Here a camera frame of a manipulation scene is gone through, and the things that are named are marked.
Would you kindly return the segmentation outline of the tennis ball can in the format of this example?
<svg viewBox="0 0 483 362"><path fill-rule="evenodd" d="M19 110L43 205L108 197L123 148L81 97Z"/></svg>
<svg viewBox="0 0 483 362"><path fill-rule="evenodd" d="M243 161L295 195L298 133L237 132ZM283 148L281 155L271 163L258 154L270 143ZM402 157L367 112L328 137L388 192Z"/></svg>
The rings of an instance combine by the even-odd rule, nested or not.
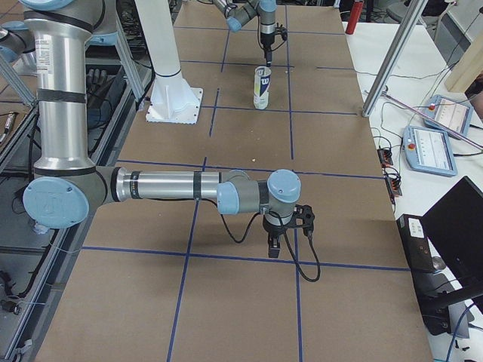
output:
<svg viewBox="0 0 483 362"><path fill-rule="evenodd" d="M269 87L271 83L271 69L258 66L254 72L254 107L265 109L269 104Z"/></svg>

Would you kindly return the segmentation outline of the red bottle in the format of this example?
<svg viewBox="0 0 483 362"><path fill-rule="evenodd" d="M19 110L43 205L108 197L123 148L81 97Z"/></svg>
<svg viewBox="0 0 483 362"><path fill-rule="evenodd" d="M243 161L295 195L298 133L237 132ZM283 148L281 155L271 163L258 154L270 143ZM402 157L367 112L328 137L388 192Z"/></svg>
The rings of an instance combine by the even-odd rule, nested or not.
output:
<svg viewBox="0 0 483 362"><path fill-rule="evenodd" d="M347 35L352 35L354 33L358 20L361 16L363 6L363 0L357 0L353 2L351 11L349 13L349 21L347 22L345 30L345 33Z"/></svg>

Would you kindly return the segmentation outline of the metal rod on table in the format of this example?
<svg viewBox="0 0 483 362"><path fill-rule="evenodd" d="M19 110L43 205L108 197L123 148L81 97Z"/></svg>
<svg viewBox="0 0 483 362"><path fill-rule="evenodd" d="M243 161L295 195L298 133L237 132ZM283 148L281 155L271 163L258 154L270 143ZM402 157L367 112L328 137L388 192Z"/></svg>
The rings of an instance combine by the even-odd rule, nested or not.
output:
<svg viewBox="0 0 483 362"><path fill-rule="evenodd" d="M482 150L482 145L469 139L466 135L472 119L473 107L467 101L454 101L437 95L425 106L411 107L400 100L382 92L382 96L398 106L408 109L424 119L427 125L446 131L453 138L462 140L472 147Z"/></svg>

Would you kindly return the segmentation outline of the orange terminal block lower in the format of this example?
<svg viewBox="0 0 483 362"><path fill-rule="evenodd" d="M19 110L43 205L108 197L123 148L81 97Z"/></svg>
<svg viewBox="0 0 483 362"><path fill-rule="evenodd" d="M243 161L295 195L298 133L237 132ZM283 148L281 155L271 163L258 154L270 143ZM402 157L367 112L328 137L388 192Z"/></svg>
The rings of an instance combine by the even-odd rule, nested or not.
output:
<svg viewBox="0 0 483 362"><path fill-rule="evenodd" d="M401 177L398 174L386 173L384 179L391 199L402 196Z"/></svg>

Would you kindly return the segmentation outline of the orange terminal block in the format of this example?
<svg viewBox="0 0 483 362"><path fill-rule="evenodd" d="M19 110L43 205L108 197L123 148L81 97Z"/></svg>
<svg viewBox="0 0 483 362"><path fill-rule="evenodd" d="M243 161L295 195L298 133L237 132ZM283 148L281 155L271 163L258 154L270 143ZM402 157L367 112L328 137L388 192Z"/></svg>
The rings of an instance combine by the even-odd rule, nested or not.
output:
<svg viewBox="0 0 483 362"><path fill-rule="evenodd" d="M402 196L401 177L398 174L386 173L384 179L391 199Z"/></svg>
<svg viewBox="0 0 483 362"><path fill-rule="evenodd" d="M392 150L390 148L379 148L377 154L382 167L393 165Z"/></svg>

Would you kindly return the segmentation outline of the black computer box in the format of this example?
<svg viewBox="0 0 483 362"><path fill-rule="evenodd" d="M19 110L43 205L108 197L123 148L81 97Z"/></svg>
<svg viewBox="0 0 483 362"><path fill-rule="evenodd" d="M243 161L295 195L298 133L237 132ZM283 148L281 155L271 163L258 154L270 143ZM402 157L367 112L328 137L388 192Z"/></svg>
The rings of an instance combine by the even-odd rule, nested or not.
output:
<svg viewBox="0 0 483 362"><path fill-rule="evenodd" d="M429 240L423 230L419 216L402 214L397 219L401 242L411 271L435 273Z"/></svg>

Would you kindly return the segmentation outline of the orange terminal block upper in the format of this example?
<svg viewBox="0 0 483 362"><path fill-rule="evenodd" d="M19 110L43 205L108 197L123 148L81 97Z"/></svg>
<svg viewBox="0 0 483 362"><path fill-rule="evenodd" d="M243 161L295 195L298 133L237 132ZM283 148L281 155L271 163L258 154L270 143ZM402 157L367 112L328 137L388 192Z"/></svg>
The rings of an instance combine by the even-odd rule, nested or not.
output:
<svg viewBox="0 0 483 362"><path fill-rule="evenodd" d="M392 150L390 148L379 148L377 154L382 167L393 165Z"/></svg>

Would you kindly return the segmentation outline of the near teach pendant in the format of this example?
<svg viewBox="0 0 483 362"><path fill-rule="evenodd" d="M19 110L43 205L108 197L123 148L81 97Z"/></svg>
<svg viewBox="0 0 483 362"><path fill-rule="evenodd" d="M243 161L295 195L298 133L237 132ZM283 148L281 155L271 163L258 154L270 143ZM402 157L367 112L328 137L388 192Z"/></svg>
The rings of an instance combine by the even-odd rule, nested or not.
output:
<svg viewBox="0 0 483 362"><path fill-rule="evenodd" d="M456 176L457 166L448 134L443 130L407 126L403 149L410 169L439 176Z"/></svg>

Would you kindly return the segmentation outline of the teach pendant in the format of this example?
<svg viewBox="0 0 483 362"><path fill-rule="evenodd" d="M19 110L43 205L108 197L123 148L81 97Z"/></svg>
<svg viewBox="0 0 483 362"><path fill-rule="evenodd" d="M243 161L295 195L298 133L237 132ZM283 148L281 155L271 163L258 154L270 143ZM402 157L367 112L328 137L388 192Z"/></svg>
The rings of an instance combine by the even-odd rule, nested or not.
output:
<svg viewBox="0 0 483 362"><path fill-rule="evenodd" d="M443 130L407 126L403 149L410 169L439 176L456 176L457 166L448 134Z"/></svg>
<svg viewBox="0 0 483 362"><path fill-rule="evenodd" d="M469 101L457 101L437 94L426 102L422 110L437 123L464 136L468 134L473 114L473 107Z"/></svg>

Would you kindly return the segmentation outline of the black monitor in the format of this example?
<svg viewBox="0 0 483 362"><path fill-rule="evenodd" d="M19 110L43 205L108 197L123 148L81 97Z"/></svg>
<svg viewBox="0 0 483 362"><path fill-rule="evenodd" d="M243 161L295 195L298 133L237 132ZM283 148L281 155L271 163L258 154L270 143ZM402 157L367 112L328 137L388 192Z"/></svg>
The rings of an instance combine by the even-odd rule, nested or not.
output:
<svg viewBox="0 0 483 362"><path fill-rule="evenodd" d="M482 190L461 178L421 219L438 254L467 285L482 280Z"/></svg>

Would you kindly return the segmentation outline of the far teach pendant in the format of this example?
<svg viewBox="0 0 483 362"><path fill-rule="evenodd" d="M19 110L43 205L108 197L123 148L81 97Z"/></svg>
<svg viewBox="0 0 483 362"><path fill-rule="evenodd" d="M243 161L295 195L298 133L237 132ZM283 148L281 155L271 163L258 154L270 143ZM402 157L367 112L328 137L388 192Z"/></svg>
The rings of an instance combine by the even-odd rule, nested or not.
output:
<svg viewBox="0 0 483 362"><path fill-rule="evenodd" d="M469 101L457 101L437 94L426 102L422 110L437 123L464 136L468 134L473 114L473 107Z"/></svg>

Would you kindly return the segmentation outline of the wooden beam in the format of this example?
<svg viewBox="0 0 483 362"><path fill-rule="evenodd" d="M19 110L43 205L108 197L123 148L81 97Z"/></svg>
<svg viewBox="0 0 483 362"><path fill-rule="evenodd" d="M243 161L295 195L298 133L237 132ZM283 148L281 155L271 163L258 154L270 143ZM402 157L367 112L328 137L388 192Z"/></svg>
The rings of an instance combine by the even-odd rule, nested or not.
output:
<svg viewBox="0 0 483 362"><path fill-rule="evenodd" d="M462 93L482 72L482 0L457 1L448 14L463 33L463 38L470 42L445 80L448 91Z"/></svg>

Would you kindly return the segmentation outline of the aluminium frame post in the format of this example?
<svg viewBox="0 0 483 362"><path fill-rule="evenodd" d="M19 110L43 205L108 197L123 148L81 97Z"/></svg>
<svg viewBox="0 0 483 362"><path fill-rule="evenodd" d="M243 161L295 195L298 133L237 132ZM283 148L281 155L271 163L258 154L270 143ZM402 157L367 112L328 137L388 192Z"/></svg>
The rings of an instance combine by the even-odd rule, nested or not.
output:
<svg viewBox="0 0 483 362"><path fill-rule="evenodd" d="M379 72L371 86L369 94L363 105L361 115L368 118L372 113L378 98L382 95L384 86L389 80L390 75L403 51L411 33L417 24L418 19L426 7L427 0L411 1L408 12L403 17L398 30L392 40L389 50L382 62Z"/></svg>

